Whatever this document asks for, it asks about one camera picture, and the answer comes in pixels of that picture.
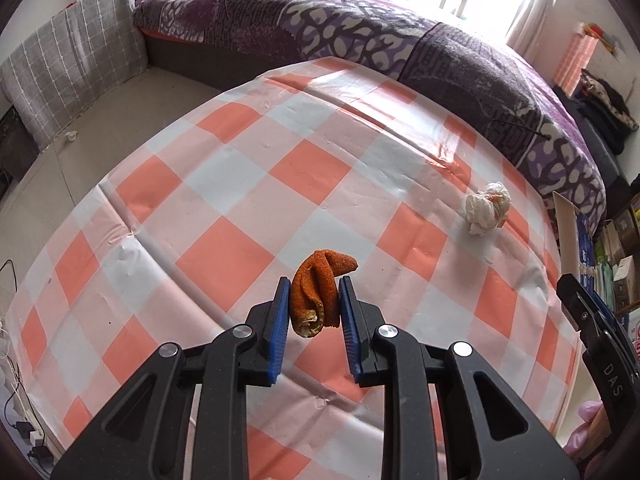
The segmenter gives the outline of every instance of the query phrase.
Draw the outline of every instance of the tiled floor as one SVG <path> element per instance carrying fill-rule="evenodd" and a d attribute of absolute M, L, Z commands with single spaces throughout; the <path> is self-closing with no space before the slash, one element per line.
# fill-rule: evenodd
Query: tiled floor
<path fill-rule="evenodd" d="M 151 68 L 103 96 L 36 160 L 0 202 L 0 264 L 11 258 L 20 283 L 44 244 L 82 197 L 123 158 L 162 128 L 218 92 L 201 83 Z M 14 294 L 11 270 L 0 273 L 0 316 Z M 597 398 L 585 368 L 558 439 L 577 427 L 577 406 Z"/>

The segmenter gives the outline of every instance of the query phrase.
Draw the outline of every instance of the dried orange peel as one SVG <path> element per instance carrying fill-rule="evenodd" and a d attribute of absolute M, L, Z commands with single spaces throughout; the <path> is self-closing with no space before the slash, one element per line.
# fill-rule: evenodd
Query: dried orange peel
<path fill-rule="evenodd" d="M 340 326 L 335 278 L 357 268 L 354 258 L 329 249 L 315 251 L 302 262 L 289 293 L 289 317 L 296 334 L 313 337 L 325 326 Z"/>

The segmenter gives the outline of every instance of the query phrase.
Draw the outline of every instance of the white curtain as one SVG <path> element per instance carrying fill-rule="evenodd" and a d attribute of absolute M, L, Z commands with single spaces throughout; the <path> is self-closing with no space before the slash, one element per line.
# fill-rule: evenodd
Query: white curtain
<path fill-rule="evenodd" d="M 507 33 L 507 45 L 529 63 L 538 51 L 540 35 L 554 0 L 529 0 Z"/>

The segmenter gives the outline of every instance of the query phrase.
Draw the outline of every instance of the tablecloth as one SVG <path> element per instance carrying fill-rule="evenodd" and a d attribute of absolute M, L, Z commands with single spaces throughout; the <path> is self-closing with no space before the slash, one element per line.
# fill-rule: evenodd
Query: tablecloth
<path fill-rule="evenodd" d="M 494 181 L 509 219 L 472 236 L 465 197 Z M 210 341 L 319 248 L 357 259 L 356 293 L 387 322 L 469 341 L 554 428 L 578 339 L 542 200 L 445 109 L 333 58 L 203 104 L 76 206 L 6 318 L 34 406 L 68 447 L 159 344 Z M 290 330 L 283 374 L 250 388 L 247 412 L 253 479 L 380 475 L 383 391 L 353 383 L 341 330 Z"/>

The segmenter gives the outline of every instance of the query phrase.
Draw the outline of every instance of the crumpled tissue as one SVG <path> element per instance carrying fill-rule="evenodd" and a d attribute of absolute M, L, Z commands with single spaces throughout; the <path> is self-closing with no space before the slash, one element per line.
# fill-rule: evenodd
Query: crumpled tissue
<path fill-rule="evenodd" d="M 502 227 L 511 207 L 509 191 L 501 182 L 487 184 L 478 193 L 466 197 L 466 220 L 470 233 L 485 236 L 496 227 Z"/>

